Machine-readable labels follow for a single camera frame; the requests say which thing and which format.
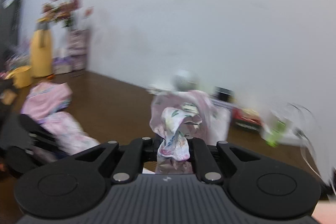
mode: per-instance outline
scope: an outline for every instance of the ridged surface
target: ridged surface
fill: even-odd
[[[139,175],[136,181],[113,186],[91,211],[71,219],[42,220],[24,216],[19,224],[317,224],[310,217],[291,221],[257,218],[235,207],[221,187],[195,175]]]

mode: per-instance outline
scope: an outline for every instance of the green object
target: green object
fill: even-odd
[[[276,147],[278,145],[278,140],[281,139],[282,135],[286,130],[286,123],[280,120],[277,120],[275,126],[273,127],[268,140],[266,140],[267,144],[272,147]]]

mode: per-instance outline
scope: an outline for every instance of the fabric pile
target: fabric pile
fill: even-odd
[[[164,140],[157,151],[157,174],[188,174],[192,166],[187,138],[201,138],[216,145],[226,139],[230,112],[216,108],[199,90],[162,92],[152,102],[151,129]]]
[[[41,82],[30,90],[21,109],[44,129],[54,135],[59,148],[68,155],[74,155],[100,143],[89,137],[80,124],[67,112],[58,112],[71,102],[72,91],[67,83]],[[43,149],[35,152],[47,161],[55,158]]]

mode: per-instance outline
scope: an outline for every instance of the metal screw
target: metal screw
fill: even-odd
[[[209,172],[205,174],[205,178],[207,180],[212,180],[212,181],[219,180],[221,177],[222,177],[221,174],[217,172]]]
[[[129,179],[129,174],[127,173],[116,173],[113,175],[113,179],[116,181],[125,181]]]

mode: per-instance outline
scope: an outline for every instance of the yellow container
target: yellow container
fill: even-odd
[[[53,43],[48,22],[41,19],[30,44],[30,64],[33,77],[45,77],[53,73]]]
[[[22,66],[18,67],[12,72],[10,72],[6,79],[14,78],[14,86],[17,89],[24,88],[32,84],[32,67],[31,66]]]

